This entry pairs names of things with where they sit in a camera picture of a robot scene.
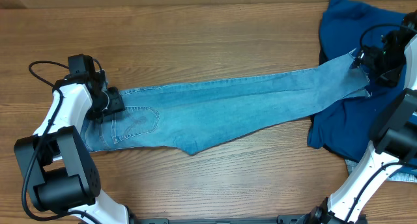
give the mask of jeans pocket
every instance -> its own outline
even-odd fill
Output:
[[[114,143],[153,132],[159,123],[160,114],[151,107],[126,107],[115,113],[111,122],[111,137]]]

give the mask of blue shirt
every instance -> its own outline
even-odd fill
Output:
[[[405,14],[372,7],[362,2],[330,0],[323,13],[319,36],[322,55],[334,59],[354,48],[359,51],[359,38],[369,27],[380,23],[401,24]],[[364,37],[364,45],[382,46],[381,35],[397,29],[381,27]],[[353,161],[360,161],[369,142],[368,131],[378,114],[403,90],[405,68],[395,88],[381,87],[371,79],[366,90],[369,98],[339,100],[313,116],[313,126],[308,134],[308,145],[325,146],[328,150]],[[402,168],[403,173],[417,175],[416,171]]]

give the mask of jeans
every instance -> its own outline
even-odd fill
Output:
[[[358,165],[355,161],[345,160],[347,166],[347,172],[351,174],[353,169]],[[394,181],[394,182],[413,182],[417,183],[417,177],[414,175],[410,175],[408,173],[397,173],[395,172],[389,178],[386,179],[387,181]]]
[[[350,53],[317,68],[121,91],[126,110],[85,120],[91,152],[168,146],[195,154],[256,130],[300,119],[342,98],[369,96]]]

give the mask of jeans leg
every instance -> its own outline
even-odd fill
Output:
[[[102,124],[86,120],[81,136],[90,151],[168,146],[195,154],[367,96],[366,74],[352,62],[348,53],[294,72],[121,91],[126,111]]]

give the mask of jeans seam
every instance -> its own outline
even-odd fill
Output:
[[[356,48],[354,48],[352,51],[348,52],[348,54],[352,59],[355,60],[355,57],[353,57],[353,55],[352,55],[354,53],[354,51],[356,51]]]
[[[180,85],[182,85],[182,86],[190,86],[190,85],[196,85],[196,84],[197,85],[200,85],[200,84],[208,85],[208,84],[215,83],[215,82],[217,82],[217,83],[223,83],[225,81],[238,81],[240,79],[255,79],[255,78],[262,78],[262,77],[278,76],[280,74],[288,75],[288,74],[293,73],[293,72],[305,72],[305,71],[308,71],[308,70],[311,70],[311,69],[314,69],[314,68],[318,68],[318,67],[319,66],[313,67],[313,68],[305,68],[305,69],[301,69],[301,70],[293,70],[293,71],[289,71],[289,72],[282,72],[282,73],[279,73],[279,74],[265,74],[265,75],[261,75],[261,76],[252,76],[252,77],[233,77],[233,78],[229,78],[229,79],[220,79],[220,80],[212,80],[212,81],[202,81],[202,82],[197,82],[197,83],[173,83],[173,84],[161,85],[159,87],[152,87],[152,88],[146,88],[146,89],[137,89],[137,90],[134,90],[134,91],[123,92],[123,93],[121,93],[121,96],[122,95],[133,94],[133,93],[141,92],[141,91],[149,91],[149,90],[161,89],[162,87],[168,87],[168,86],[170,86],[170,87],[172,87],[172,86],[180,86]]]
[[[149,109],[149,110],[151,110],[155,114],[155,116],[156,116],[155,125],[153,126],[153,128],[151,130],[148,130],[146,132],[134,133],[134,134],[132,134],[132,135],[130,135],[128,137],[124,137],[123,139],[118,139],[118,136],[116,135],[116,120],[115,120],[115,114],[114,114],[113,115],[113,120],[112,120],[112,130],[113,130],[113,133],[114,133],[113,134],[114,136],[112,135],[112,140],[113,140],[114,144],[120,143],[121,141],[124,141],[126,139],[130,139],[132,137],[136,137],[136,136],[143,135],[143,134],[146,134],[146,133],[152,133],[159,126],[160,114],[159,114],[159,112],[157,110],[155,110],[155,109],[153,109],[151,107],[136,107],[135,106],[134,108],[138,108],[138,109]]]
[[[109,147],[109,145],[106,143],[106,140],[104,140],[104,137],[103,137],[103,124],[100,124],[100,129],[99,129],[99,130],[100,130],[100,131],[99,131],[99,134],[100,134],[100,140],[101,140],[102,144],[103,144],[105,147],[110,148],[110,147]]]
[[[91,123],[92,123],[93,121],[92,120],[90,120],[90,122],[89,122],[89,125],[88,125],[88,127],[87,127],[87,130],[85,131],[85,147],[87,148],[87,150],[89,150],[90,152],[92,152],[93,150],[90,148],[90,146],[89,146],[89,141],[88,141],[88,134],[89,134],[89,130],[90,130],[90,126],[91,126]]]

